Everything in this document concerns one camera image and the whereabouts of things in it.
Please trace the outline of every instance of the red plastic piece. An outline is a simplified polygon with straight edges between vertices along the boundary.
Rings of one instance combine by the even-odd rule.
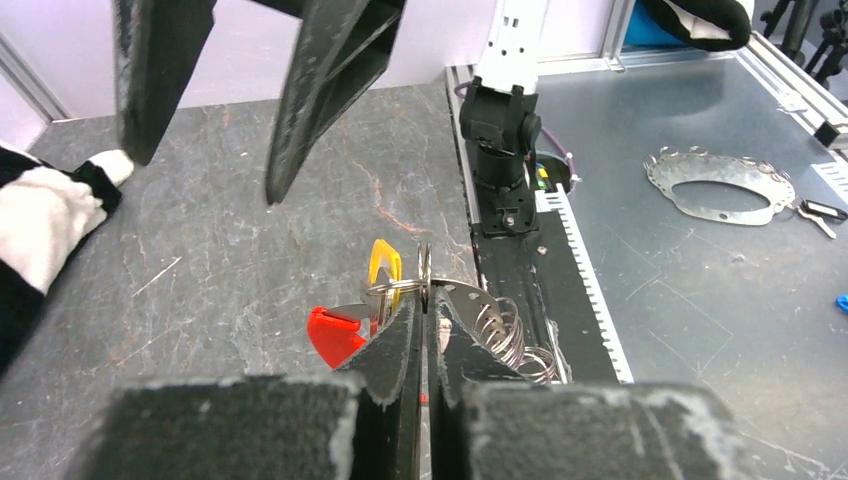
[[[306,333],[312,346],[332,369],[338,368],[367,342],[359,336],[362,321],[328,313],[325,307],[315,307],[309,314]]]

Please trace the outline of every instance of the black and white plush toy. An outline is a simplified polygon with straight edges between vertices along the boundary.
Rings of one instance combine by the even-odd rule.
[[[666,32],[691,47],[737,50],[751,38],[754,0],[640,0]]]
[[[132,171],[120,150],[65,172],[0,142],[0,374],[68,255],[118,207],[117,187]]]

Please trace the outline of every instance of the gray metal table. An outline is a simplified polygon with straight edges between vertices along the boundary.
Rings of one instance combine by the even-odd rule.
[[[55,478],[126,378],[314,373],[314,305],[358,301],[371,243],[474,277],[442,86],[366,94],[318,142],[284,205],[261,181],[276,102],[177,113],[154,162],[52,289],[0,382],[0,478]],[[51,126],[60,167],[114,148],[113,120]]]
[[[848,316],[833,305],[848,293],[848,227],[829,241],[790,215],[691,218],[642,168],[664,145],[700,145],[767,160],[800,195],[839,204],[810,168],[833,157],[735,59],[546,77],[539,93],[584,179],[572,207],[636,381],[715,391],[765,478],[848,478]]]

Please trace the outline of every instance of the white wall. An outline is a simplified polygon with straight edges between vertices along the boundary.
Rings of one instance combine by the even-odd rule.
[[[0,140],[18,148],[28,148],[47,123],[26,100],[0,76]]]
[[[551,0],[543,55],[596,51],[612,0]],[[408,0],[377,87],[427,83],[476,63],[495,0]],[[182,106],[277,98],[298,20],[248,0],[218,0],[216,25]],[[111,0],[0,1],[0,30],[76,117],[114,114]]]

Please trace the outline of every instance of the blue cushion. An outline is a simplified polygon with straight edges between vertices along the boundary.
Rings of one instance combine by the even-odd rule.
[[[642,2],[637,1],[624,37],[625,45],[682,46],[683,42],[666,32],[648,15]]]

